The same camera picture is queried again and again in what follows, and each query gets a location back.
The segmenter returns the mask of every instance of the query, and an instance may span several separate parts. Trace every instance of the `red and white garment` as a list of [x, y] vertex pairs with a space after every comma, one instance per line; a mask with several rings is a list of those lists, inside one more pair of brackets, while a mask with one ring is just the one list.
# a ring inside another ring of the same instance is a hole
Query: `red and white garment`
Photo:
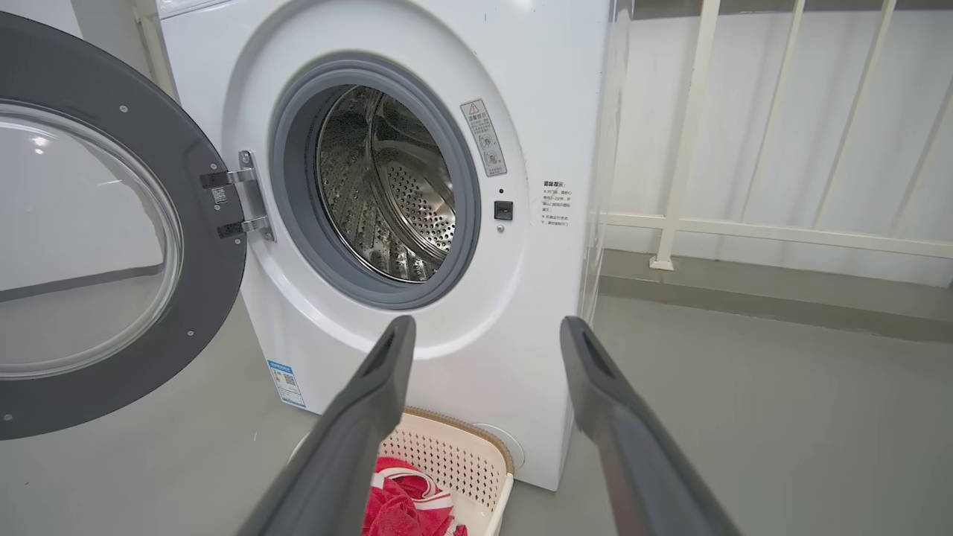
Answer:
[[454, 521], [449, 491], [397, 458], [378, 458], [362, 536], [467, 536]]

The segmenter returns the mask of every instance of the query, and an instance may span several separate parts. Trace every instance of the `metal hinge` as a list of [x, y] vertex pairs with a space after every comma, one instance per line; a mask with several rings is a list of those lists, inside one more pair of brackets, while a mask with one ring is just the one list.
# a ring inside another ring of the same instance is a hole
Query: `metal hinge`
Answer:
[[274, 241], [272, 221], [268, 217], [265, 199], [261, 195], [261, 182], [258, 180], [254, 155], [251, 151], [239, 151], [238, 160], [242, 165], [238, 171], [209, 173], [201, 176], [202, 187], [206, 189], [221, 188], [229, 184], [236, 185], [242, 200], [242, 213], [245, 219], [219, 226], [218, 234], [224, 238], [261, 231], [265, 239]]

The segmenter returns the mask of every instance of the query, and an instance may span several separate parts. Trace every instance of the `basket rim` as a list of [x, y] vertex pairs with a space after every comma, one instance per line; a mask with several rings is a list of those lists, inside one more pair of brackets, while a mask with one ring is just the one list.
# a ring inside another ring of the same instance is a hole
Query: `basket rim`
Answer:
[[482, 440], [489, 442], [490, 444], [492, 444], [494, 447], [497, 448], [500, 454], [503, 455], [503, 461], [506, 463], [506, 472], [511, 475], [514, 473], [515, 469], [513, 467], [513, 456], [510, 455], [510, 449], [506, 447], [506, 444], [503, 441], [501, 441], [497, 436], [491, 434], [490, 432], [487, 432], [486, 430], [483, 430], [481, 428], [477, 428], [476, 426], [473, 426], [472, 424], [461, 421], [460, 419], [454, 419], [453, 417], [450, 417], [449, 415], [437, 413], [429, 409], [423, 409], [423, 408], [408, 405], [404, 407], [404, 413], [408, 415], [413, 415], [415, 417], [419, 417], [421, 419], [429, 419], [431, 421], [437, 421], [438, 423], [446, 424], [454, 428], [459, 428], [460, 430], [463, 430], [464, 432], [473, 434], [481, 438]]

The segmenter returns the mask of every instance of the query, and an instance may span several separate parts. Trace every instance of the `white plastic basket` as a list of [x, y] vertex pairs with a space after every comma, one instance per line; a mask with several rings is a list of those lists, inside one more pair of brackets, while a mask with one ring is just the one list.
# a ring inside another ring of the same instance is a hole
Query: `white plastic basket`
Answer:
[[470, 536], [498, 536], [514, 470], [502, 441], [463, 421], [405, 407], [400, 424], [381, 442], [377, 455], [412, 464], [450, 491], [452, 514]]

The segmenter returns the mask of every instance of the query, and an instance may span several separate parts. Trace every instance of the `white metal railing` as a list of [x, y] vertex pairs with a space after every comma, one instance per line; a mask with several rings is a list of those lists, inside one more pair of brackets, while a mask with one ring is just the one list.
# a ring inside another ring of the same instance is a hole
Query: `white metal railing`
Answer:
[[855, 133], [855, 119], [858, 110], [863, 106], [871, 80], [873, 79], [873, 74], [877, 69], [887, 28], [890, 25], [896, 2], [897, 0], [883, 0], [880, 24], [868, 49], [866, 62], [863, 66], [861, 78], [841, 134], [841, 140], [834, 156], [834, 162], [827, 176], [827, 180], [824, 183], [823, 194], [821, 195], [817, 211], [814, 213], [810, 228], [765, 225], [751, 221], [753, 200], [756, 198], [756, 194], [764, 179], [765, 161], [777, 128], [778, 110], [783, 100], [788, 74], [791, 70], [791, 57], [798, 38], [801, 16], [804, 10], [804, 0], [796, 0], [792, 12], [791, 26], [784, 55], [781, 60], [778, 82], [775, 86], [770, 111], [762, 134], [755, 170], [744, 197], [740, 221], [682, 216], [720, 7], [720, 0], [703, 0], [698, 41], [695, 47], [692, 71], [689, 78], [688, 96], [685, 102], [675, 167], [672, 173], [668, 197], [665, 201], [665, 213], [664, 215], [609, 213], [605, 222], [609, 225], [660, 229], [661, 239], [659, 241], [658, 252], [650, 262], [651, 267], [660, 270], [673, 269], [672, 249], [675, 243], [676, 232], [678, 231], [732, 237], [770, 238], [926, 257], [953, 258], [953, 242], [918, 240], [903, 237], [909, 223], [911, 212], [916, 204], [918, 194], [923, 188], [924, 177], [938, 152], [938, 134], [943, 131], [950, 121], [950, 115], [953, 115], [953, 79], [950, 80], [946, 96], [934, 120], [913, 174], [909, 178], [909, 182], [903, 193], [900, 209], [893, 217], [889, 233], [887, 235], [871, 235], [824, 230], [821, 227], [824, 216], [829, 208], [831, 192], [836, 189], [836, 186], [841, 180], [844, 152], [850, 146], [852, 134]]

